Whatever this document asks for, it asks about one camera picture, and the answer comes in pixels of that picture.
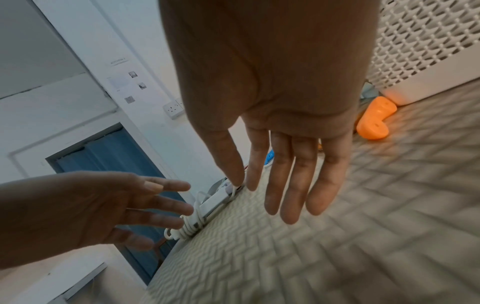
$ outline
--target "skin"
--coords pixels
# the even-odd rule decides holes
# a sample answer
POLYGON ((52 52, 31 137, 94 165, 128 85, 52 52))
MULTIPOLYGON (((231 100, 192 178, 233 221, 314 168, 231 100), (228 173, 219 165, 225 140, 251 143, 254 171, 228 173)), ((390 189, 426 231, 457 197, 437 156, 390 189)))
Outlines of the skin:
POLYGON ((358 98, 372 54, 377 0, 160 0, 188 118, 235 185, 242 159, 228 128, 241 117, 251 141, 246 185, 275 151, 269 214, 321 214, 349 164, 358 98), (313 187, 319 139, 325 160, 313 187))
POLYGON ((96 244, 152 249, 154 241, 116 228, 150 225, 179 229, 193 207, 157 196, 188 191, 187 182, 123 172, 75 172, 0 185, 0 269, 96 244))

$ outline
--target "white plastic basket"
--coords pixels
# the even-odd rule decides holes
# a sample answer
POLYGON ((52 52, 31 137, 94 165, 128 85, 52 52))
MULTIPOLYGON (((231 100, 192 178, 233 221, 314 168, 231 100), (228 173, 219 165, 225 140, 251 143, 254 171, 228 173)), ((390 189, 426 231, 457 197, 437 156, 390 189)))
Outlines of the white plastic basket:
POLYGON ((406 105, 480 77, 480 0, 383 0, 367 79, 406 105))

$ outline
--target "orange object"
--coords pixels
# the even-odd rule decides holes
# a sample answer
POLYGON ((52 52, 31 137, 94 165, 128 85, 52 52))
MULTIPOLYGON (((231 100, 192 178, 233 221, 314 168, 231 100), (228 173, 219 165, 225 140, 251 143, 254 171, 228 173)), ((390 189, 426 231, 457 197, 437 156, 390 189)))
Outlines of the orange object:
POLYGON ((389 129, 382 121, 397 111, 397 106, 385 97, 375 98, 360 118, 356 131, 366 139, 382 139, 388 136, 389 129))

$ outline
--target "electrical outlet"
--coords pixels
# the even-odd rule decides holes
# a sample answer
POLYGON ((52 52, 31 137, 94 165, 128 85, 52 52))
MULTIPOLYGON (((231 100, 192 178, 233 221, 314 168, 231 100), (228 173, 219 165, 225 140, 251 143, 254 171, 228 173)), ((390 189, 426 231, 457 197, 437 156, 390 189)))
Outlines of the electrical outlet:
POLYGON ((182 108, 185 109, 184 107, 184 102, 182 101, 182 98, 181 97, 178 97, 177 99, 175 99, 176 103, 178 103, 182 108))
POLYGON ((181 114, 185 113, 185 110, 176 101, 172 101, 164 105, 163 110, 172 119, 175 119, 181 114))

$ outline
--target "person's left hand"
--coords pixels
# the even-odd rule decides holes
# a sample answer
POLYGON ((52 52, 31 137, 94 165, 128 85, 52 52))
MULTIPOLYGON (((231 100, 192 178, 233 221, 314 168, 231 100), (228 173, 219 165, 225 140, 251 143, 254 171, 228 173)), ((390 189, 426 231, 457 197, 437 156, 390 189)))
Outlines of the person's left hand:
POLYGON ((63 173, 0 185, 0 269, 101 243, 149 250, 153 240, 116 225, 179 229, 181 218, 145 209, 191 215, 191 205, 157 195, 189 189, 187 182, 123 172, 63 173))

